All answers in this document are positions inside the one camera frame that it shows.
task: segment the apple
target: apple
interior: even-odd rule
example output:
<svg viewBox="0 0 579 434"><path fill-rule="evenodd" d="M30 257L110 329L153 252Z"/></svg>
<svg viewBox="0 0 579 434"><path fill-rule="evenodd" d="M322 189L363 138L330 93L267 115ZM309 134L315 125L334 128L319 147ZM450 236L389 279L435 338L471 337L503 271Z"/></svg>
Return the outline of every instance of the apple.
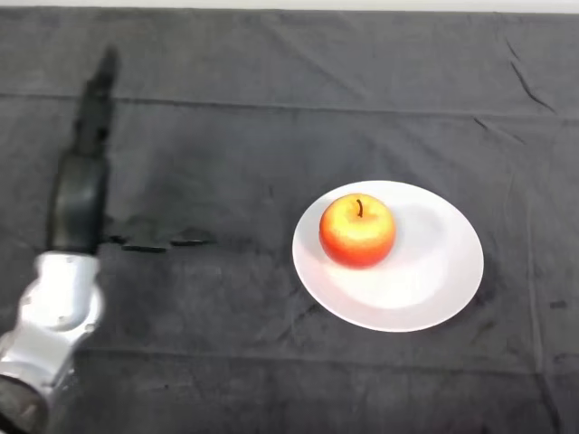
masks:
<svg viewBox="0 0 579 434"><path fill-rule="evenodd" d="M319 221L319 240L326 254L349 267L370 267L394 245L392 212L373 196L348 194L336 199Z"/></svg>

